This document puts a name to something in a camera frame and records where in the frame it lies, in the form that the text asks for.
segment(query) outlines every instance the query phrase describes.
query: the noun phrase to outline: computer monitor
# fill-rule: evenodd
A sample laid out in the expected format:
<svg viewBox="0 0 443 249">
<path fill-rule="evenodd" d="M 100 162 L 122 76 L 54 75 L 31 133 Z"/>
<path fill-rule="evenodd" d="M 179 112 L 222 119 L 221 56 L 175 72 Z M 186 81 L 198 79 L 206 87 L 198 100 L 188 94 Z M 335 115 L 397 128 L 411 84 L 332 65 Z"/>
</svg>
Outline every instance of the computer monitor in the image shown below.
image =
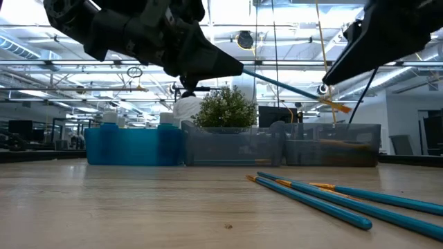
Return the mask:
<svg viewBox="0 0 443 249">
<path fill-rule="evenodd" d="M 297 108 L 291 108 L 293 122 L 297 123 Z M 258 107 L 258 126 L 261 128 L 270 127 L 274 122 L 283 121 L 291 123 L 291 113 L 286 107 Z"/>
<path fill-rule="evenodd" d="M 44 130 L 43 129 L 34 129 L 33 130 L 33 141 L 44 142 Z"/>
<path fill-rule="evenodd" d="M 33 121 L 32 120 L 9 120 L 8 131 L 19 134 L 21 138 L 27 141 L 33 139 Z"/>
</svg>

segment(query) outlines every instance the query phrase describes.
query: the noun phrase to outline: paintbrush bristles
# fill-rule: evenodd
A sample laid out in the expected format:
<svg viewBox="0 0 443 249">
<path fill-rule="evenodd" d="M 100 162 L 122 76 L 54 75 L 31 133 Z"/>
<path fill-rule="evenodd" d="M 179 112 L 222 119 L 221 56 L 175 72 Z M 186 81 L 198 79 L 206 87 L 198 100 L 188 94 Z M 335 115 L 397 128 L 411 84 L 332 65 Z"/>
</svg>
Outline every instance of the paintbrush bristles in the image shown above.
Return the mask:
<svg viewBox="0 0 443 249">
<path fill-rule="evenodd" d="M 257 176 L 246 175 L 246 178 L 250 181 L 255 182 L 255 179 L 257 178 Z"/>
</svg>

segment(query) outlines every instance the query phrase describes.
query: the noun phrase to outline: blue plastic bin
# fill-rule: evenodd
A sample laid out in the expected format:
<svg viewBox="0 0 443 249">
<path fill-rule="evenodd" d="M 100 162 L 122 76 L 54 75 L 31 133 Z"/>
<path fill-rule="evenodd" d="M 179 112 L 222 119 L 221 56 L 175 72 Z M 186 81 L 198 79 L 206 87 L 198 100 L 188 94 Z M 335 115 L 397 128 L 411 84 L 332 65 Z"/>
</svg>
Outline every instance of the blue plastic bin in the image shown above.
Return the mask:
<svg viewBox="0 0 443 249">
<path fill-rule="evenodd" d="M 175 166 L 183 164 L 183 138 L 180 129 L 85 130 L 90 165 Z"/>
</svg>

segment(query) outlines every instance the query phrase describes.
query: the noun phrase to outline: green potted plant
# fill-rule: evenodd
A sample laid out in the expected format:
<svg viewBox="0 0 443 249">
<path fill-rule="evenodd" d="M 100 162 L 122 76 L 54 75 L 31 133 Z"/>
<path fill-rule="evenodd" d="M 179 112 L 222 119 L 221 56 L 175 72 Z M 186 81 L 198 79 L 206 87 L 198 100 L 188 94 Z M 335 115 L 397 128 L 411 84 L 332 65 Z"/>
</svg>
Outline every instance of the green potted plant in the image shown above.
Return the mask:
<svg viewBox="0 0 443 249">
<path fill-rule="evenodd" d="M 257 109 L 236 86 L 222 87 L 203 99 L 201 111 L 193 118 L 198 127 L 249 128 L 257 121 Z"/>
</svg>

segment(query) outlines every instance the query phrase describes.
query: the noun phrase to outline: table surface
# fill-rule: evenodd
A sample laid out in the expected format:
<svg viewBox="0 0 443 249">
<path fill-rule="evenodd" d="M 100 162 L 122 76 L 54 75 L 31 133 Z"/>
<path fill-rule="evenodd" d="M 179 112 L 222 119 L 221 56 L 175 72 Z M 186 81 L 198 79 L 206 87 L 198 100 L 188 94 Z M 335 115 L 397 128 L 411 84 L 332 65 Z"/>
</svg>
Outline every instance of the table surface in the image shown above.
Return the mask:
<svg viewBox="0 0 443 249">
<path fill-rule="evenodd" d="M 85 160 L 0 165 L 9 248 L 443 248 L 368 217 L 363 231 L 245 179 L 257 170 L 443 204 L 443 169 L 116 167 Z M 443 225 L 443 217 L 375 204 Z"/>
</svg>

